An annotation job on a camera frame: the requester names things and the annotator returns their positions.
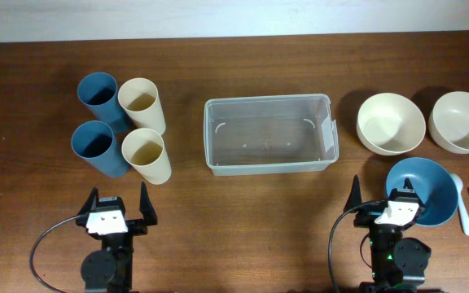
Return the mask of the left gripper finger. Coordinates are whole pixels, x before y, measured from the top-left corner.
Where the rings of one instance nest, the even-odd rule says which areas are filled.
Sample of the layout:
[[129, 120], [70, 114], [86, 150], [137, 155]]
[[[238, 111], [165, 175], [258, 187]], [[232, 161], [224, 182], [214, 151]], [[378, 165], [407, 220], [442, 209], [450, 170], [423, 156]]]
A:
[[88, 215], [93, 209], [95, 209], [98, 201], [99, 201], [99, 190], [96, 187], [94, 187], [77, 215], [78, 216]]
[[143, 219], [147, 225], [157, 224], [157, 215], [150, 201], [147, 186], [144, 182], [141, 183], [139, 211], [142, 213]]

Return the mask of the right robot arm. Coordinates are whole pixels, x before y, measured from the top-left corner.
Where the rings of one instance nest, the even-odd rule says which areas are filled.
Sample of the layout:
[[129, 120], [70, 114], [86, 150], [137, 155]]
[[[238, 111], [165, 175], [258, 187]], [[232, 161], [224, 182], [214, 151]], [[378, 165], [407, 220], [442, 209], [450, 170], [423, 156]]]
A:
[[425, 281], [424, 270], [431, 248], [416, 238], [405, 238], [403, 232], [413, 226], [425, 211], [411, 182], [406, 179], [401, 189], [376, 202], [362, 202], [358, 177], [344, 211], [353, 213], [353, 225], [368, 229], [372, 282], [362, 282], [360, 292], [416, 292]]

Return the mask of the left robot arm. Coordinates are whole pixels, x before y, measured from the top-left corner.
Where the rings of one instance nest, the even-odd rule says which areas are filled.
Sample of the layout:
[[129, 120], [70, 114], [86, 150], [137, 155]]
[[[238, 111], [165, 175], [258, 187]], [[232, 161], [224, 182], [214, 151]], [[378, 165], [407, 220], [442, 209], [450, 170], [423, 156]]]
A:
[[147, 234], [158, 224], [155, 209], [149, 199], [147, 186], [141, 184], [139, 211], [142, 218], [127, 220], [125, 205], [120, 197], [99, 197], [93, 188], [81, 207], [76, 225], [101, 242], [101, 248], [91, 252], [81, 264], [81, 278], [86, 292], [129, 292], [133, 282], [133, 239]]

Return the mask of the cream bowl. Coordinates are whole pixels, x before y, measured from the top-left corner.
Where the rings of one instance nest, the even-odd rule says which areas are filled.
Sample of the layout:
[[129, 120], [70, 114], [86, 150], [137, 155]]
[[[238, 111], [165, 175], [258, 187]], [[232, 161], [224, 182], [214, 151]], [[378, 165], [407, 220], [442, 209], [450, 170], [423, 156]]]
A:
[[441, 96], [431, 111], [428, 128], [441, 148], [469, 154], [469, 93], [454, 91]]
[[356, 122], [361, 143], [378, 155], [400, 155], [416, 148], [426, 134], [426, 121], [410, 99], [394, 93], [370, 96]]

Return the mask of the cream cup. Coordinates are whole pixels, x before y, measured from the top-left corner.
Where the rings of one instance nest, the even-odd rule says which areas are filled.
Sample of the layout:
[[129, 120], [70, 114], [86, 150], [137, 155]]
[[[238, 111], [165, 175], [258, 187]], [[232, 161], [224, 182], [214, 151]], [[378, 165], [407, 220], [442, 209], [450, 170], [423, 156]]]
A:
[[141, 128], [130, 132], [122, 142], [121, 152], [147, 181], [154, 185], [167, 182], [172, 175], [164, 140], [154, 129]]
[[126, 81], [118, 92], [118, 102], [137, 128], [164, 134], [166, 123], [156, 85], [146, 78]]

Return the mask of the blue cup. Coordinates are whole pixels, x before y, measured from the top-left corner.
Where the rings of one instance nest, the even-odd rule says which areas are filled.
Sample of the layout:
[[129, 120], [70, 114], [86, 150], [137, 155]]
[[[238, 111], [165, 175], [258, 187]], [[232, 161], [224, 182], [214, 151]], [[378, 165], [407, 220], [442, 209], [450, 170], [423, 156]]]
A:
[[93, 72], [84, 77], [78, 84], [77, 97], [114, 133], [124, 133], [132, 127], [132, 120], [118, 102], [118, 84], [110, 74]]
[[122, 177], [129, 170], [115, 134], [102, 121], [80, 125], [72, 135], [71, 147], [76, 155], [108, 177]]

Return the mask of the blue bowl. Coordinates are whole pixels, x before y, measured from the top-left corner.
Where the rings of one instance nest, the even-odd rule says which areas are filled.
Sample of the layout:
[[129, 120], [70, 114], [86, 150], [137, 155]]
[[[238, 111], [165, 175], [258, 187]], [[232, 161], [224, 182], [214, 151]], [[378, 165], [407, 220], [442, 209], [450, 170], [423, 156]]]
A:
[[452, 177], [440, 164], [422, 157], [399, 161], [388, 172], [385, 196], [388, 197], [393, 189], [401, 189], [406, 178], [426, 208], [416, 221], [418, 225], [443, 225], [454, 216], [458, 208], [458, 191]]

